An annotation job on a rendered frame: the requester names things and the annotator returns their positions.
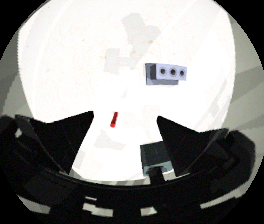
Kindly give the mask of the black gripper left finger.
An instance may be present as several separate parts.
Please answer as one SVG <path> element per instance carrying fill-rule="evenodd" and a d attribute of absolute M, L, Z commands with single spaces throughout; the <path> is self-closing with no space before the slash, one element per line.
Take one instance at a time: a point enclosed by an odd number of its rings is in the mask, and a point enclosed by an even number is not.
<path fill-rule="evenodd" d="M 88 111 L 61 118 L 59 121 L 42 122 L 34 118 L 22 117 L 16 114 L 19 132 L 28 137 L 36 138 L 44 152 L 51 157 L 52 162 L 61 168 L 59 171 L 69 174 L 78 149 L 81 148 L 88 128 L 92 126 L 94 112 Z"/>

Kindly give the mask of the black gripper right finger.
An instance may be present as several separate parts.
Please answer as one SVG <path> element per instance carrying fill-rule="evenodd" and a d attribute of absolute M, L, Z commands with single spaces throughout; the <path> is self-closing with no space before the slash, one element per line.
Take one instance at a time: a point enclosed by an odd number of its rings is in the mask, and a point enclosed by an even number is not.
<path fill-rule="evenodd" d="M 207 151 L 209 144 L 226 137 L 228 128 L 211 129 L 211 131 L 193 131 L 181 123 L 166 117 L 157 117 L 157 128 L 166 146 L 169 161 L 172 163 L 176 177 L 188 174 L 187 169 Z"/>

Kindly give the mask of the red peg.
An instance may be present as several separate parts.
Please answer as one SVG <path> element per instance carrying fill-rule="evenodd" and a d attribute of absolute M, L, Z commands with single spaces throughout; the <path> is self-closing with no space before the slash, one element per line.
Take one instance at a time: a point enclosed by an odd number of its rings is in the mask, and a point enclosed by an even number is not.
<path fill-rule="evenodd" d="M 112 121 L 111 121 L 111 123 L 109 123 L 109 126 L 111 126 L 111 127 L 116 126 L 117 117 L 118 117 L 118 112 L 114 112 Z"/>

